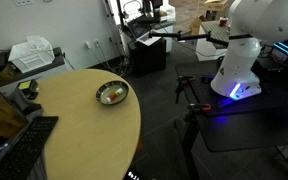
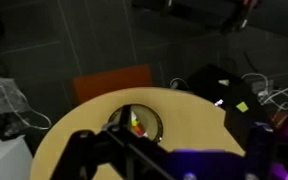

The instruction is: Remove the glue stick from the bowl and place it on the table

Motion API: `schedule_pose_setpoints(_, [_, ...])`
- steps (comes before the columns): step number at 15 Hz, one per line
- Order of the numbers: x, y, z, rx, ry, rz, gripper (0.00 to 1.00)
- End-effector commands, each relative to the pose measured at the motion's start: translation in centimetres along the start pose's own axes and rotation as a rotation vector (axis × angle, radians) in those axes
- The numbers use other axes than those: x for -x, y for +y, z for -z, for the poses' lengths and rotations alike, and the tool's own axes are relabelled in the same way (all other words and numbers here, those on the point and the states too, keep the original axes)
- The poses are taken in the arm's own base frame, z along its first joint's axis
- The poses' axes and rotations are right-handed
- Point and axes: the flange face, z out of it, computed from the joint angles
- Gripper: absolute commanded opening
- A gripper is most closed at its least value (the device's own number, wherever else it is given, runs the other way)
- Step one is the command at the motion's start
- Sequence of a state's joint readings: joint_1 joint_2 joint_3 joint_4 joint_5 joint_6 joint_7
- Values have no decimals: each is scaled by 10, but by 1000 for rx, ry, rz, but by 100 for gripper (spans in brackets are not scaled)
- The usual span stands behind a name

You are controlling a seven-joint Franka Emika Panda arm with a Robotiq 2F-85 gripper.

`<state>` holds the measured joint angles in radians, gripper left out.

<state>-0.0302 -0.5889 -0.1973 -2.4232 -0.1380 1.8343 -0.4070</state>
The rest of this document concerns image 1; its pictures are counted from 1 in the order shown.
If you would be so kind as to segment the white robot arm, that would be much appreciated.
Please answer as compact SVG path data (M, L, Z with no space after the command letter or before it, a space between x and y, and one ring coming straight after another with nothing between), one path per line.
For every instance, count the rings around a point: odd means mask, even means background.
M235 0L229 15L228 48L210 86L219 95L241 100L262 92L251 70L260 42L288 39L288 0Z

